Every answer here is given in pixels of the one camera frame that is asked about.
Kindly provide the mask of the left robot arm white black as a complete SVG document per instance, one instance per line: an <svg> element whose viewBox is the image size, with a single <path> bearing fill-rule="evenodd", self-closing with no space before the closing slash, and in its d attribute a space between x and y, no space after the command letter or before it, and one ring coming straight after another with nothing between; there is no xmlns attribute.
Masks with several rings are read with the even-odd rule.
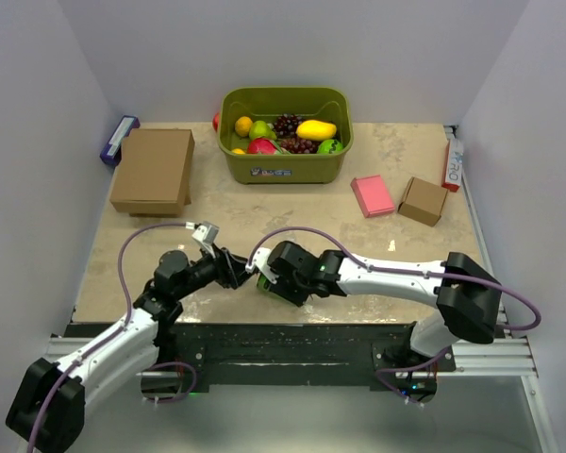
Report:
<svg viewBox="0 0 566 453"><path fill-rule="evenodd" d="M237 289L250 266L225 248L191 261L180 250L161 256L142 294L125 315L100 335L57 361L40 358L25 371L6 425L30 452L64 452L84 427L87 414L126 379L153 367L170 368L176 347L166 341L182 313L181 301L212 282Z"/></svg>

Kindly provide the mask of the green paper box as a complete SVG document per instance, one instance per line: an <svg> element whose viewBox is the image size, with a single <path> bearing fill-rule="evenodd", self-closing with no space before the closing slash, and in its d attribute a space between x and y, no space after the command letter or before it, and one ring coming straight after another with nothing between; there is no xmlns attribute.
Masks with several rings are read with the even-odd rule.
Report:
<svg viewBox="0 0 566 453"><path fill-rule="evenodd" d="M259 275L256 287L259 291L265 294L274 294L273 283L263 274Z"/></svg>

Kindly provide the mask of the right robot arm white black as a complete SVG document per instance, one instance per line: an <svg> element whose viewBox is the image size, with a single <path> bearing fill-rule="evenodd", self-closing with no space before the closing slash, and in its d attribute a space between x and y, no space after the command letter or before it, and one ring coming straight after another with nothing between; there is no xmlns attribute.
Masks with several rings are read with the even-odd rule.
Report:
<svg viewBox="0 0 566 453"><path fill-rule="evenodd" d="M381 295L434 309L417 322L401 348L404 365L426 368L435 355L459 340L490 344L495 338L500 284L469 256L451 252L445 260L373 260L342 250L314 256L290 241L261 247L250 260L262 287L284 300L304 305L316 295Z"/></svg>

